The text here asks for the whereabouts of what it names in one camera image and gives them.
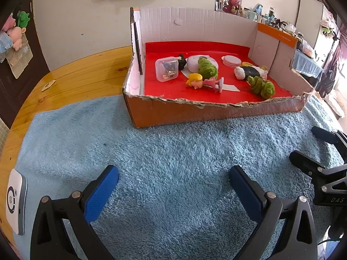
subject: wooden table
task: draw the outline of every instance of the wooden table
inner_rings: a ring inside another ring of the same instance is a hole
[[[124,47],[98,53],[58,68],[42,78],[21,107],[0,158],[0,227],[13,245],[13,233],[5,213],[7,182],[34,115],[74,102],[121,94],[131,56],[132,48]],[[56,80],[55,84],[41,92],[42,87],[52,80]]]

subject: blue fuzzy towel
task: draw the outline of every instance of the blue fuzzy towel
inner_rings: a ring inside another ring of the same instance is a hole
[[[119,183],[92,226],[117,260],[232,259],[255,228],[229,184],[233,165],[242,166],[265,191],[282,198],[307,196],[322,237],[329,208],[312,204],[311,180],[288,155],[297,149],[327,166],[341,165],[334,146],[310,131],[314,125],[336,130],[336,123],[316,97],[301,113],[143,129],[133,127],[122,96],[39,113],[16,164],[28,192],[25,235],[15,235],[15,242],[29,259],[40,198],[83,190],[109,164],[118,167]]]
[[[323,69],[299,50],[295,51],[292,67],[308,77],[317,78],[319,81],[322,78]]]

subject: yellow hair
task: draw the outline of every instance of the yellow hair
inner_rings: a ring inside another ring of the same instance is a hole
[[[241,64],[241,66],[242,66],[242,67],[253,67],[254,65],[252,65],[252,64],[249,63],[249,62],[243,62],[243,63]]]
[[[202,80],[202,75],[201,74],[199,74],[199,73],[191,73],[191,74],[188,75],[188,80],[187,80],[186,84],[191,87],[193,81],[201,81],[201,80]]]

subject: red fabric lining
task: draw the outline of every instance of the red fabric lining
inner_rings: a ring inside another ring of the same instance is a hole
[[[260,102],[264,99],[255,95],[250,90],[245,80],[237,80],[234,71],[223,64],[222,56],[234,55],[243,62],[255,64],[248,58],[249,48],[232,44],[218,42],[196,42],[196,41],[174,41],[174,42],[152,42],[146,43],[146,71],[145,90],[147,96],[162,97],[165,99],[184,98],[190,101],[204,101],[221,104],[237,104],[239,102]],[[193,55],[209,55],[219,65],[218,79],[224,77],[224,84],[235,85],[240,92],[223,91],[214,93],[211,88],[202,87],[194,90],[186,85],[187,78],[180,72],[174,80],[160,82],[155,76],[155,62],[157,59],[183,54],[185,58]],[[290,92],[280,88],[277,83],[268,77],[275,85],[274,97],[292,97]]]

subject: green stuffed toy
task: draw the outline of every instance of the green stuffed toy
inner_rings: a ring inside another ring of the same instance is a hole
[[[275,86],[271,81],[263,80],[263,78],[256,76],[248,76],[248,84],[250,84],[250,89],[254,94],[259,94],[264,99],[270,99],[275,95]]]
[[[205,57],[200,57],[197,62],[200,66],[198,73],[202,75],[204,80],[210,79],[211,77],[214,77],[215,79],[218,78],[217,67],[215,67],[208,59]]]
[[[17,14],[18,24],[17,24],[17,26],[19,26],[20,28],[26,28],[28,25],[28,22],[30,20],[30,18],[28,16],[29,16],[29,14],[24,12],[24,11],[18,12],[18,14]]]

